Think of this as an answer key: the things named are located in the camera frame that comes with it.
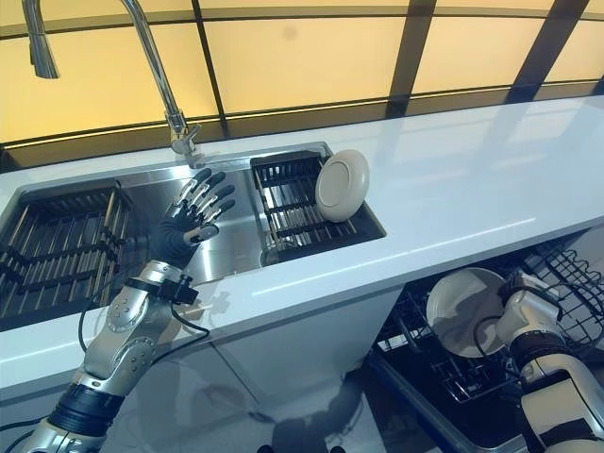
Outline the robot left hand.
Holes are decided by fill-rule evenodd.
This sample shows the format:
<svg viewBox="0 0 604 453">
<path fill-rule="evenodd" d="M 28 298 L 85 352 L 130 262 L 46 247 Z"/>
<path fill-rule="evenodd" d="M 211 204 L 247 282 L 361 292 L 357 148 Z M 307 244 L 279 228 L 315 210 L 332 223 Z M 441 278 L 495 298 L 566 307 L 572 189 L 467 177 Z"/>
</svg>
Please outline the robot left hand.
<svg viewBox="0 0 604 453">
<path fill-rule="evenodd" d="M 219 233 L 218 219 L 235 206 L 225 172 L 196 173 L 169 205 L 150 240 L 150 258 L 184 268 L 202 242 Z"/>
</svg>

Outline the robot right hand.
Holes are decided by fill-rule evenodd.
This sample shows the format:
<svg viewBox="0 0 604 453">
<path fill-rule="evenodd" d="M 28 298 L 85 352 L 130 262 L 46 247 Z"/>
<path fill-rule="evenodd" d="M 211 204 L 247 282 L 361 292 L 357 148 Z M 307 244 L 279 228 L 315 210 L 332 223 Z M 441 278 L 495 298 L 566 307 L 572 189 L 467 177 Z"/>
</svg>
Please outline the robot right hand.
<svg viewBox="0 0 604 453">
<path fill-rule="evenodd" d="M 544 283 L 538 278 L 522 271 L 511 273 L 497 290 L 503 304 L 517 292 L 529 291 L 541 293 L 545 289 Z"/>
</svg>

